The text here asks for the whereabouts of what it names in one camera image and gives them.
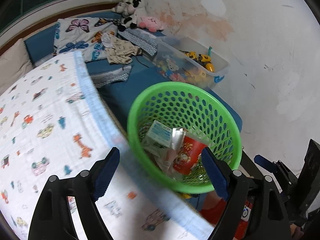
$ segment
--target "toy excavator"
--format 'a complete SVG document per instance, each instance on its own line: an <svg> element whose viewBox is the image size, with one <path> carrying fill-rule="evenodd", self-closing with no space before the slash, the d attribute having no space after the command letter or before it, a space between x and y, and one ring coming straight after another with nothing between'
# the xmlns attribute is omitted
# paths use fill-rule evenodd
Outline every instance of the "toy excavator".
<svg viewBox="0 0 320 240"><path fill-rule="evenodd" d="M193 59L195 62L200 64L205 69L214 72L214 66L211 63L211 57L209 55L199 54L197 57L197 54L195 51L183 51L181 50L187 57Z"/></svg>

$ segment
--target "green plastic basket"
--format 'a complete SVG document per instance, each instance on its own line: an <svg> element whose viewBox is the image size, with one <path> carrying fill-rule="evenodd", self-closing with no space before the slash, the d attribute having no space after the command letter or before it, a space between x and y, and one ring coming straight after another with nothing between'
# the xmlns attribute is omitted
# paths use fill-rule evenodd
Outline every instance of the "green plastic basket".
<svg viewBox="0 0 320 240"><path fill-rule="evenodd" d="M142 166L174 191L200 194L214 190L209 182L186 184L166 176L143 150L140 141L154 120L169 127L200 131L218 159L231 169L240 164L242 145L238 127L229 111L204 90L182 82L163 82L145 89L133 102L128 117L129 144Z"/></svg>

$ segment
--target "black cord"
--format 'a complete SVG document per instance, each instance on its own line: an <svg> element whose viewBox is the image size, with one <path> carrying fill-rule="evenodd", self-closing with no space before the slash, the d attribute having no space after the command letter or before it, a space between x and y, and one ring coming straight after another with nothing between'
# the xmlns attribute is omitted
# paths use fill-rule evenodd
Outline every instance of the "black cord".
<svg viewBox="0 0 320 240"><path fill-rule="evenodd" d="M137 55L136 55L136 59L140 64L142 64L142 65L146 66L147 68L149 68L149 66L147 66L146 64L141 63L140 60L138 60L138 56Z"/></svg>

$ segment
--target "blanket with animal print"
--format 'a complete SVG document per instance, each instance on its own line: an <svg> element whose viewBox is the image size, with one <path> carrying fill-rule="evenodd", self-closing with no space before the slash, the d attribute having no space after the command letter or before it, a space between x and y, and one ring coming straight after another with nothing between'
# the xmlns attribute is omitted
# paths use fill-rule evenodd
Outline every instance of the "blanket with animal print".
<svg viewBox="0 0 320 240"><path fill-rule="evenodd" d="M59 54L0 96L0 210L21 239L47 179L76 176L115 146L120 165L97 208L115 240L207 239L212 226L140 166L90 79L81 52ZM75 199L69 207L86 239Z"/></svg>

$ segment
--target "beige pillow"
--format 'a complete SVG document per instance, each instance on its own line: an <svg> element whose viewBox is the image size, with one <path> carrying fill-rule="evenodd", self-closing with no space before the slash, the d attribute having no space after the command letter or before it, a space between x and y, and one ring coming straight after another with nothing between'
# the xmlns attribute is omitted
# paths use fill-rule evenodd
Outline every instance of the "beige pillow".
<svg viewBox="0 0 320 240"><path fill-rule="evenodd" d="M22 39L0 56L0 95L33 69Z"/></svg>

